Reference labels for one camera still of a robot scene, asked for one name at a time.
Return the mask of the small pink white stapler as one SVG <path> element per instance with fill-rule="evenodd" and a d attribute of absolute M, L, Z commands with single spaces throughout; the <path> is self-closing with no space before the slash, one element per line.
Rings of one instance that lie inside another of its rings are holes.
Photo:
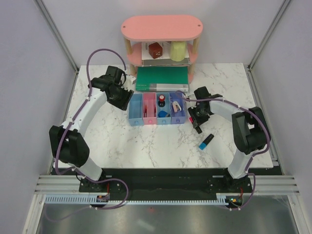
<path fill-rule="evenodd" d="M 173 107 L 174 113 L 178 113 L 178 112 L 182 111 L 181 106 L 179 105 L 178 101 L 176 101 L 176 100 L 173 101 L 172 107 Z"/>

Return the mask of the blue grey eraser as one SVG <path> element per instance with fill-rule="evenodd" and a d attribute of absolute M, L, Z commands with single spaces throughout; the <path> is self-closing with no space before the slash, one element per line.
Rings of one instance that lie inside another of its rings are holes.
<path fill-rule="evenodd" d="M 159 117 L 159 118 L 169 117 L 169 116 L 170 116 L 170 114 L 169 114 L 168 112 L 165 112 L 165 111 L 160 111 L 160 112 L 158 113 L 158 117 Z"/>

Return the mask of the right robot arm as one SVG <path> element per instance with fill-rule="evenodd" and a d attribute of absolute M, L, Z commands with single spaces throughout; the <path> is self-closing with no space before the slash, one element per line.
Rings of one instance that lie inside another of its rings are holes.
<path fill-rule="evenodd" d="M 229 192 L 236 191 L 248 178 L 248 170 L 257 155 L 268 151 L 271 135 L 262 109 L 243 108 L 222 95 L 211 95 L 203 86 L 194 91 L 195 107 L 188 108 L 190 120 L 197 133 L 202 133 L 200 126 L 211 115 L 219 115 L 232 123 L 236 152 L 231 164 L 224 173 L 222 185 Z"/>

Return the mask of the red orange-tip pen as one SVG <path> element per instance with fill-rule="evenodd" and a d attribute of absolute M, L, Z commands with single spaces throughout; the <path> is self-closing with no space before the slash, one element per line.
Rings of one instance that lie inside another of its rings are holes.
<path fill-rule="evenodd" d="M 147 117 L 147 106 L 144 107 L 143 117 Z"/>

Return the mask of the four-compartment blue pink organizer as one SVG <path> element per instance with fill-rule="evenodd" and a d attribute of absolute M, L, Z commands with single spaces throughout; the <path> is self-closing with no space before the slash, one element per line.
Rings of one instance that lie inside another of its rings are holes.
<path fill-rule="evenodd" d="M 162 108 L 158 106 L 159 95 L 166 97 L 166 105 Z M 174 113 L 172 103 L 178 101 L 182 111 Z M 144 107 L 147 106 L 147 117 L 143 117 Z M 154 106 L 156 106 L 156 117 L 154 117 Z M 165 111 L 170 114 L 169 117 L 159 118 L 158 113 Z M 186 102 L 182 99 L 180 93 L 163 92 L 163 93 L 141 93 L 134 94 L 129 103 L 128 121 L 131 126 L 143 125 L 169 125 L 183 124 L 187 118 Z"/>

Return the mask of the blue black highlighter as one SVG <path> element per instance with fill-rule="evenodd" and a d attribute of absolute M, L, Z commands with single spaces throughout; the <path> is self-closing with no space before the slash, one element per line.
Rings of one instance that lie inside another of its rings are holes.
<path fill-rule="evenodd" d="M 199 145 L 199 149 L 200 150 L 204 150 L 207 145 L 212 141 L 212 139 L 214 138 L 213 134 L 209 134 L 203 141 L 202 143 Z"/>

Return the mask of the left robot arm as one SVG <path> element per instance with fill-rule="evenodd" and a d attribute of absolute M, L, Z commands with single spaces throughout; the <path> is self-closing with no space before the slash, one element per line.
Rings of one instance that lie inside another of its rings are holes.
<path fill-rule="evenodd" d="M 95 191 L 105 190 L 105 172 L 90 158 L 90 149 L 84 135 L 105 103 L 122 111 L 127 109 L 134 92 L 123 87 L 125 81 L 126 73 L 123 70 L 109 66 L 104 75 L 89 81 L 89 93 L 74 115 L 68 117 L 60 126 L 53 125 L 50 128 L 50 144 L 58 175 L 62 174 L 59 171 L 59 162 L 63 162 L 89 180 Z"/>

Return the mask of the pink black highlighter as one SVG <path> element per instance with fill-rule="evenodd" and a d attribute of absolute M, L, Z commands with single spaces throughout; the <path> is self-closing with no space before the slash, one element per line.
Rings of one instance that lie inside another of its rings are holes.
<path fill-rule="evenodd" d="M 192 117 L 189 117 L 189 120 L 190 120 L 193 128 L 197 131 L 197 133 L 201 134 L 202 130 L 201 130 L 200 125 L 198 124 L 198 122 L 194 118 L 192 118 Z"/>

